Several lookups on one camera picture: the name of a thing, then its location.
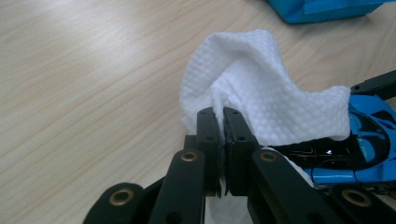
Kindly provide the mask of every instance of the white paper towel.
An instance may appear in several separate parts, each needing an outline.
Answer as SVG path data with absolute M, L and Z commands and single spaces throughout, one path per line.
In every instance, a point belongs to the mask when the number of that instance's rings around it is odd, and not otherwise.
M 343 86 L 321 92 L 299 90 L 283 66 L 274 38 L 257 30 L 209 36 L 189 62 L 180 104 L 190 134 L 196 133 L 197 112 L 210 106 L 222 128 L 222 110 L 228 106 L 243 114 L 261 145 L 281 146 L 323 137 L 347 138 L 349 93 Z M 241 206 L 240 200 L 208 202 L 206 223 L 251 223 L 247 212 L 234 210 Z

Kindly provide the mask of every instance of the tabletop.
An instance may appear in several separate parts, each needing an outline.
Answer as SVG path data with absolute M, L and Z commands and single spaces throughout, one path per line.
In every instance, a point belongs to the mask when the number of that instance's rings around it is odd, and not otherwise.
M 289 25 L 262 0 L 1 1 L 0 223 L 82 223 L 109 187 L 164 176 L 208 35 L 268 30 L 291 79 L 321 91 L 396 69 L 395 11 Z

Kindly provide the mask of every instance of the metal ring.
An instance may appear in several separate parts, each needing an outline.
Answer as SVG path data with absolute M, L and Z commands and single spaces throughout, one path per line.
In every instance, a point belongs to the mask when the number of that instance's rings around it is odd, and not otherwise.
M 359 207 L 369 207 L 372 204 L 371 199 L 366 194 L 355 189 L 343 189 L 341 194 L 349 203 L 353 203 Z
M 196 161 L 198 159 L 198 155 L 193 152 L 186 152 L 181 155 L 181 159 L 183 161 Z
M 276 154 L 273 152 L 263 152 L 261 158 L 264 161 L 276 161 Z
M 134 197 L 134 191 L 132 189 L 119 189 L 110 196 L 110 203 L 114 206 L 125 205 L 130 202 Z

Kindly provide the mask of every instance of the blue plastic bag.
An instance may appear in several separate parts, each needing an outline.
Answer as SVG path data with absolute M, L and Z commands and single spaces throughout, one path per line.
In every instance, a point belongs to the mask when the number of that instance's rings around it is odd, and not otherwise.
M 362 16 L 396 0 L 268 0 L 289 23 L 331 21 Z

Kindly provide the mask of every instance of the blue plastic wrapper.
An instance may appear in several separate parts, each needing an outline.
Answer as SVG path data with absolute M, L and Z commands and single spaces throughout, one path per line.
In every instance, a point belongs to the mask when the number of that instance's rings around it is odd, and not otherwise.
M 382 4 L 396 0 L 268 0 L 289 23 L 332 21 L 373 12 Z

